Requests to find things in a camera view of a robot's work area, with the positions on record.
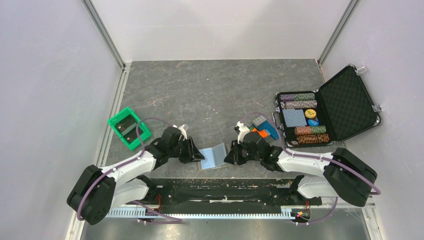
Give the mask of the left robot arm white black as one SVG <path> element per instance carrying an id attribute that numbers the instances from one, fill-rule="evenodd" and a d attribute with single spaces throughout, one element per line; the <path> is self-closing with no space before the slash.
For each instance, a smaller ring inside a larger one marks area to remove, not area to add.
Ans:
<path id="1" fill-rule="evenodd" d="M 95 225 L 103 220 L 111 209 L 133 201 L 153 203 L 157 190 L 141 176 L 176 158 L 181 163 L 204 160 L 204 155 L 187 135 L 186 125 L 167 127 L 162 136 L 154 139 L 135 155 L 118 163 L 86 167 L 66 203 L 80 221 Z"/>

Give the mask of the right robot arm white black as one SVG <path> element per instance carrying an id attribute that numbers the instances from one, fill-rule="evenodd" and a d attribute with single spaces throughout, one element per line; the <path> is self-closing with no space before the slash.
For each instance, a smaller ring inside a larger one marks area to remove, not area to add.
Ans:
<path id="1" fill-rule="evenodd" d="M 381 192 L 375 186 L 377 172 L 348 149 L 310 153 L 271 145 L 257 132 L 249 132 L 232 141 L 225 163 L 240 166 L 248 161 L 259 162 L 271 172 L 295 172 L 294 187 L 289 199 L 295 204 L 320 197 L 338 197 L 364 207 L 369 196 Z"/>

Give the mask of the grey card holder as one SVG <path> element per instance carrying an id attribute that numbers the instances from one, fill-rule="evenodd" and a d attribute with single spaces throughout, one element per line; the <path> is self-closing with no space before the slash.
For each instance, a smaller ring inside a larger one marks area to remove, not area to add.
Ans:
<path id="1" fill-rule="evenodd" d="M 204 159 L 202 159 L 199 164 L 201 170 L 217 169 L 226 164 L 225 158 L 228 152 L 224 143 L 209 148 L 203 148 L 199 151 L 204 156 Z"/>

